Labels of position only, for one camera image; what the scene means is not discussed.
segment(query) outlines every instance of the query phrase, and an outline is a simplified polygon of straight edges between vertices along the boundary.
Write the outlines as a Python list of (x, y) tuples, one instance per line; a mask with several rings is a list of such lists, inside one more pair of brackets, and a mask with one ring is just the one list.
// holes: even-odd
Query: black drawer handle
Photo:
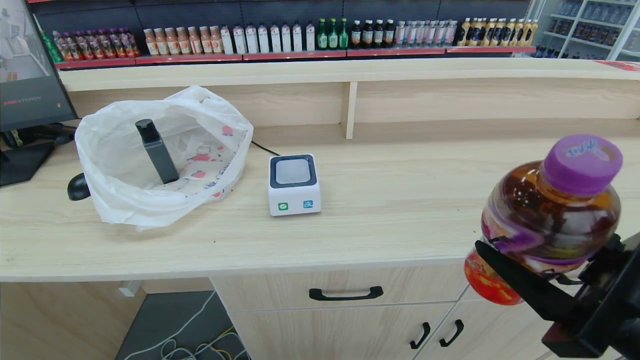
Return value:
[(418, 343), (413, 340), (411, 340), (411, 342), (409, 343), (409, 346), (411, 346), (411, 348), (414, 350), (422, 345), (422, 342), (427, 338), (427, 336), (429, 336), (429, 333), (431, 332), (431, 327), (429, 326), (428, 322), (422, 323), (422, 329), (424, 330), (424, 332), (422, 333), (422, 337), (420, 338), (420, 340), (418, 340)]
[(440, 346), (441, 347), (448, 347), (449, 345), (453, 344), (453, 342), (456, 341), (458, 336), (462, 333), (462, 330), (465, 329), (465, 324), (462, 323), (462, 320), (457, 319), (454, 323), (456, 324), (456, 333), (453, 334), (453, 338), (451, 338), (451, 340), (449, 340), (449, 341), (445, 341), (444, 339), (440, 339)]
[(352, 296), (352, 297), (326, 297), (322, 294), (322, 289), (309, 289), (309, 297), (317, 300), (317, 301), (352, 301), (352, 300), (367, 300), (367, 299), (375, 299), (376, 297), (381, 297), (382, 294), (382, 286), (371, 286), (369, 288), (369, 293), (362, 296)]

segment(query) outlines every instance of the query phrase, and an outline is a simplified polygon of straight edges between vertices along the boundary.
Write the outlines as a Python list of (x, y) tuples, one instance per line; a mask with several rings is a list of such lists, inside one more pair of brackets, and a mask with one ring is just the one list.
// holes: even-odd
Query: white plastic bag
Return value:
[[(152, 119), (180, 179), (163, 184), (135, 122)], [(80, 164), (103, 222), (138, 230), (167, 226), (231, 191), (244, 169), (253, 126), (228, 101), (191, 86), (158, 101), (118, 101), (76, 131)]]

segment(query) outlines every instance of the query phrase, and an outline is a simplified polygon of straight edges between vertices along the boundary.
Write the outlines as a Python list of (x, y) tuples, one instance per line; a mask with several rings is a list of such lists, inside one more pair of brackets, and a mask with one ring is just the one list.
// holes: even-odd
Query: counter top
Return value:
[(316, 156), (323, 211), (273, 218), (269, 154), (252, 146), (244, 176), (221, 202), (175, 224), (136, 232), (100, 222), (89, 199), (67, 199), (82, 171), (74, 144), (58, 147), (28, 183), (0, 189), (0, 281), (98, 281), (207, 276), (269, 269), (419, 264), (462, 258), (479, 215), (511, 168), (546, 155), (563, 135), (596, 133), (626, 154), (614, 180), (618, 232), (640, 218), (638, 120), (448, 120), (257, 128), (281, 154)]
[(640, 80), (591, 60), (537, 58), (440, 58), (217, 63), (120, 67), (60, 72), (67, 91), (169, 86), (336, 83), (424, 79), (586, 78)]

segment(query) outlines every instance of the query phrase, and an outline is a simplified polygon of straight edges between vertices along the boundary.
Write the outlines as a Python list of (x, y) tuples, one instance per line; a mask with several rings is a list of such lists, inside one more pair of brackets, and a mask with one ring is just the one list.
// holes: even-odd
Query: black bottle cap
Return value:
[(160, 138), (156, 125), (151, 119), (142, 119), (136, 121), (136, 128), (144, 142), (152, 142)]

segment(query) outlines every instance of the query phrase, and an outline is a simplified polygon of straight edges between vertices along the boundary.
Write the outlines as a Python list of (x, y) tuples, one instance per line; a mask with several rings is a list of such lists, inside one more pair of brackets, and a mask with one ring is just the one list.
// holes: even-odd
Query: green glass bottle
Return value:
[(331, 18), (331, 32), (329, 33), (329, 49), (336, 50), (338, 48), (338, 33), (335, 29), (335, 19)]
[(58, 48), (53, 44), (51, 39), (47, 36), (47, 34), (44, 33), (44, 30), (42, 29), (40, 30), (40, 36), (42, 37), (42, 41), (44, 41), (44, 44), (47, 46), (47, 50), (49, 52), (49, 55), (51, 55), (51, 59), (53, 60), (53, 62), (61, 63), (62, 56), (60, 56)]
[(349, 35), (347, 35), (347, 18), (342, 18), (342, 31), (340, 32), (339, 40), (340, 49), (346, 50), (349, 46)]
[(327, 36), (326, 36), (326, 26), (324, 25), (324, 19), (320, 19), (320, 26), (318, 27), (318, 49), (326, 50), (327, 46)]

